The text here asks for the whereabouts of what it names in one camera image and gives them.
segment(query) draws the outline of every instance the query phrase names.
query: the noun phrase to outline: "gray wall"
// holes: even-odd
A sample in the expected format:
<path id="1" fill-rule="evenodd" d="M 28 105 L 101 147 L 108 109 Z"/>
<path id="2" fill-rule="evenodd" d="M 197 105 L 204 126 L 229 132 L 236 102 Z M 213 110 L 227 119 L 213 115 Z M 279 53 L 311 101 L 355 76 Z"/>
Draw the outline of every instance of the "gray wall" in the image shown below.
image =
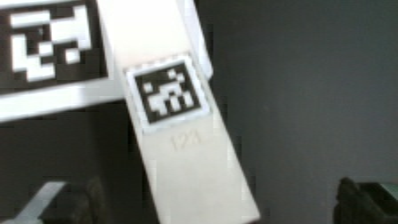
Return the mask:
<path id="1" fill-rule="evenodd" d="M 398 1 L 199 8 L 261 223 L 332 223 L 339 179 L 398 183 Z"/>
<path id="2" fill-rule="evenodd" d="M 199 12 L 259 223 L 330 224 L 339 179 L 398 183 L 398 2 L 201 0 Z M 156 223 L 124 105 L 49 118 L 0 127 L 0 219 L 44 179 L 99 173 L 117 223 Z"/>

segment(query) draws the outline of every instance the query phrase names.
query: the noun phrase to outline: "white cardboard strip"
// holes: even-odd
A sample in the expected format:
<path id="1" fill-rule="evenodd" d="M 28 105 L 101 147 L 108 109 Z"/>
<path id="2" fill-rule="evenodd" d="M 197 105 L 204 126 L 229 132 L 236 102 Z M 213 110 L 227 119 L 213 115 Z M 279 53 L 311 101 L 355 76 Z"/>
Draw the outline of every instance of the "white cardboard strip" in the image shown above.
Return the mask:
<path id="1" fill-rule="evenodd" d="M 259 218 L 259 212 L 195 57 L 192 61 L 177 2 L 99 0 L 97 3 L 160 223 L 245 224 Z M 181 90 L 179 74 L 190 79 L 181 81 Z M 172 103 L 161 107 L 160 103 L 186 91 L 202 94 L 208 111 L 197 99 L 190 109 L 192 104 L 179 102 L 186 110 L 181 113 L 172 111 L 177 110 Z M 163 98 L 151 102 L 151 96 Z M 190 116 L 195 110 L 204 113 Z"/>

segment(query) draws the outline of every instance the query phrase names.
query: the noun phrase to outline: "black and white square pattern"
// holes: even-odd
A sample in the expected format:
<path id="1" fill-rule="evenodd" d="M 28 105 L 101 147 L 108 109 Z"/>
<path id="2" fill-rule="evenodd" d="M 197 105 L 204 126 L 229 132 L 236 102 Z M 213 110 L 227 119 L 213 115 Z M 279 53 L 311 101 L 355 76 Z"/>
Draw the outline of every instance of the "black and white square pattern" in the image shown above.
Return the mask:
<path id="1" fill-rule="evenodd" d="M 144 131 L 167 127 L 209 112 L 188 56 L 129 69 L 128 82 Z"/>
<path id="2" fill-rule="evenodd" d="M 0 95 L 106 77 L 94 0 L 0 9 Z"/>

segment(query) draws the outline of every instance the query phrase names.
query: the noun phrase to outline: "white surface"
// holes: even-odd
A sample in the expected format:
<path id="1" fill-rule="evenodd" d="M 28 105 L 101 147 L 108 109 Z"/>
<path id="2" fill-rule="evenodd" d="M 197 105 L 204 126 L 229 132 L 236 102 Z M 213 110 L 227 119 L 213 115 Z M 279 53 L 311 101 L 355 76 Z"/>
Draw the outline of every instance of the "white surface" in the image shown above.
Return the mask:
<path id="1" fill-rule="evenodd" d="M 39 55 L 41 56 L 51 56 L 53 55 L 53 43 L 51 42 L 41 42 L 39 43 Z"/>
<path id="2" fill-rule="evenodd" d="M 76 48 L 65 49 L 65 63 L 74 64 L 80 62 L 80 51 Z"/>
<path id="3" fill-rule="evenodd" d="M 25 12 L 10 15 L 12 28 L 30 27 L 49 23 L 49 12 Z"/>
<path id="4" fill-rule="evenodd" d="M 117 81 L 97 79 L 0 97 L 0 122 L 18 120 L 122 99 Z"/>
<path id="5" fill-rule="evenodd" d="M 160 223 L 245 224 L 259 212 L 202 70 L 192 81 L 204 88 L 211 113 L 153 133 L 144 133 L 144 112 L 124 76 L 131 67 L 151 67 L 153 61 L 193 52 L 177 1 L 99 0 L 99 10 Z"/>
<path id="6" fill-rule="evenodd" d="M 12 70 L 14 72 L 19 72 L 26 70 L 26 64 L 28 64 L 26 36 L 23 34 L 12 35 L 10 45 L 12 45 Z"/>
<path id="7" fill-rule="evenodd" d="M 55 44 L 76 40 L 78 48 L 90 49 L 90 33 L 87 22 L 87 9 L 74 7 L 74 17 L 51 20 L 51 42 Z"/>

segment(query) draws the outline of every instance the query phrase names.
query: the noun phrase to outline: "black object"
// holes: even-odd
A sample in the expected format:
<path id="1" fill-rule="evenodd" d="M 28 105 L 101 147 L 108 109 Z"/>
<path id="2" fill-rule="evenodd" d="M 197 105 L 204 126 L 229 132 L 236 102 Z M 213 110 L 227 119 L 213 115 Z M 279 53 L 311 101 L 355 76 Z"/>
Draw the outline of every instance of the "black object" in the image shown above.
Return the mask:
<path id="1" fill-rule="evenodd" d="M 398 224 L 398 185 L 355 183 L 343 178 L 334 224 Z"/>

